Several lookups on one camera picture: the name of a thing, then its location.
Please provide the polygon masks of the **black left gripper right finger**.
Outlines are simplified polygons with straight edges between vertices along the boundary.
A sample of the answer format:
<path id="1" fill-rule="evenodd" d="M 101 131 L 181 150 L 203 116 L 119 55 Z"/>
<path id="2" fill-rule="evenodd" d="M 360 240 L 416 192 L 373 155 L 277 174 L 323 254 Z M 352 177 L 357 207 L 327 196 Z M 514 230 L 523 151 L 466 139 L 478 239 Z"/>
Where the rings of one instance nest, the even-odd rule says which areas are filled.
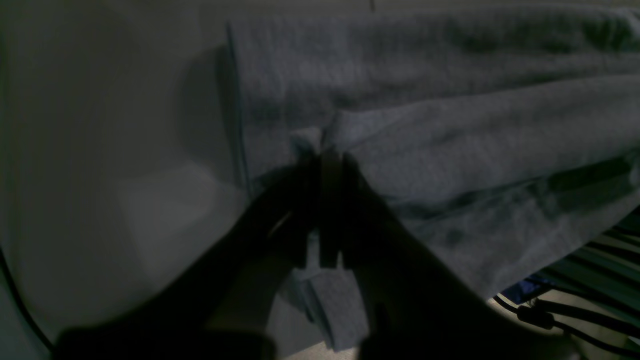
<path id="1" fill-rule="evenodd" d="M 369 323 L 359 360 L 578 360 L 571 339 L 517 325 L 474 294 L 342 161 L 343 264 Z"/>

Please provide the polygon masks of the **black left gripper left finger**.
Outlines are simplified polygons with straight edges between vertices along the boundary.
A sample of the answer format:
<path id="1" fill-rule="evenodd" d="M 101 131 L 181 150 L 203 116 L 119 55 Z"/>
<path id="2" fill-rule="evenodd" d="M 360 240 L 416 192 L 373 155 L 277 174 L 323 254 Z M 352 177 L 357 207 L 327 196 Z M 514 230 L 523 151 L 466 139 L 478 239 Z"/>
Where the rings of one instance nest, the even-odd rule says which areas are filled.
<path id="1" fill-rule="evenodd" d="M 231 230 L 153 298 L 100 325 L 65 330 L 55 360 L 274 360 L 275 294 L 307 262 L 320 158 L 286 169 Z"/>

